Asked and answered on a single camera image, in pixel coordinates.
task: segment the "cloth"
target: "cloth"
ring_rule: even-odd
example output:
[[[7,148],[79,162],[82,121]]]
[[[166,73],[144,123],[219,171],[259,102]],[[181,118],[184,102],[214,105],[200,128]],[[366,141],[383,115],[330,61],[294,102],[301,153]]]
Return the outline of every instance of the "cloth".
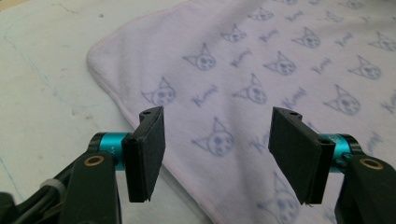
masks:
[[[267,144],[273,106],[396,165],[396,2],[192,0],[123,25],[88,66],[135,127],[165,108],[165,167],[215,223],[335,223],[343,179],[299,205]]]

